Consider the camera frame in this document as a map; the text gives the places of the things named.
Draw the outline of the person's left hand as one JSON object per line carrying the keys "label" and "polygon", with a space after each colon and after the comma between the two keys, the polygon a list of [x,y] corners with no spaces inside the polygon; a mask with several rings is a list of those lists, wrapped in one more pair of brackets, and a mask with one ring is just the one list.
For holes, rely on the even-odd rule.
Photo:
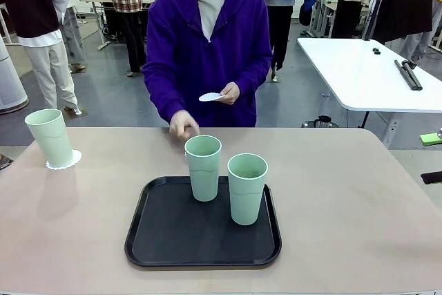
{"label": "person's left hand", "polygon": [[219,102],[227,105],[233,105],[240,96],[240,89],[235,82],[229,82],[220,92]]}

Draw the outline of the person's right hand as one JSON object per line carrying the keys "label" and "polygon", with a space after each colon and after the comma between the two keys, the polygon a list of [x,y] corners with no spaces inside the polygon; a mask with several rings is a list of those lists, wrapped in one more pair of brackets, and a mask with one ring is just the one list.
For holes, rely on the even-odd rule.
{"label": "person's right hand", "polygon": [[200,134],[200,127],[187,111],[181,110],[172,116],[169,132],[177,139],[188,140]]}

